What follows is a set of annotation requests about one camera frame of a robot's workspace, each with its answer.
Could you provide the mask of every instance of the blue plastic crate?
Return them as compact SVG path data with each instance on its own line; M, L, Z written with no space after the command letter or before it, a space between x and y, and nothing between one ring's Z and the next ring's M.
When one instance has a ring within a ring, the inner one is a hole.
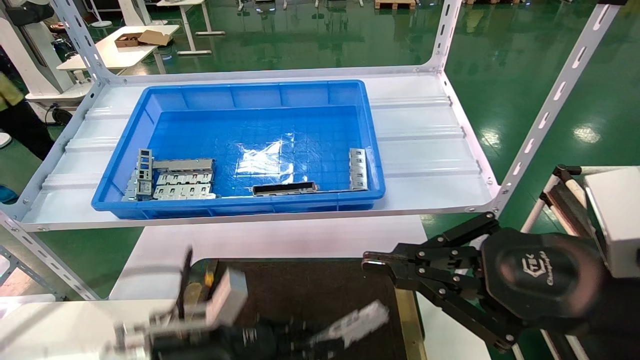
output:
M365 149L368 190L253 197L252 186L315 181L349 189L349 149ZM122 201L138 151L155 160L214 158L219 199ZM359 80L151 86L141 95L92 206L118 218L213 217L371 209L385 194Z

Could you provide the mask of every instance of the cardboard box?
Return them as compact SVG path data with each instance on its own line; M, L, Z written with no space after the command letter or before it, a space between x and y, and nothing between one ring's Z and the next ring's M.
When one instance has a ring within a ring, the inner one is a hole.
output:
M138 46L138 39L143 33L126 33L120 35L119 38L115 40L116 47L132 47Z
M169 44L169 35L162 34L159 31L146 30L140 35L138 41L146 44L165 46Z

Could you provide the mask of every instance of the robot logo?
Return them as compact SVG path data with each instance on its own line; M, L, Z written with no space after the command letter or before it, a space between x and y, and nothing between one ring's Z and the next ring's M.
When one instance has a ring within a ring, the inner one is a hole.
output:
M522 270L533 277L538 277L547 272L542 259L536 259L536 256L533 254L526 254L525 257L522 258Z

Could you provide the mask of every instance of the table leg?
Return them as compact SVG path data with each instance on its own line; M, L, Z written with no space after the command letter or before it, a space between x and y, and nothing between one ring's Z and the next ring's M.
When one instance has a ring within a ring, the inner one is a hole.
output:
M202 3L202 15L204 16L204 23L207 25L207 31L198 31L196 35L224 35L224 31L211 31L211 23L209 22L209 13L207 13L207 5Z
M182 5L180 6L180 14L182 14L182 22L184 23L184 32L187 33L187 39L189 40L189 51L178 51L178 55L200 55L200 54L211 54L211 50L196 50L196 45L193 43L193 36L191 35L191 27L189 26L189 21L187 20L187 11L186 9L190 7L190 5Z
M154 49L154 58L156 59L156 64L158 65L158 71L160 71L160 74L166 74L166 69L162 62L162 56L160 55L160 51L158 51L157 47Z

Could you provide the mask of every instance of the dark tray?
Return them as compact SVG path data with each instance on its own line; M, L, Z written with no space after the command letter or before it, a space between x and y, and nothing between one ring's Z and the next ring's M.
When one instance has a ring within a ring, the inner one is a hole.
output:
M202 279L210 264L210 259L195 263L192 281ZM396 290L388 278L365 276L359 259L221 261L216 279L227 266L244 272L249 291L236 325L251 326L260 314L285 322L293 317L324 328L377 299L389 308L389 323L352 344L336 359L407 359Z

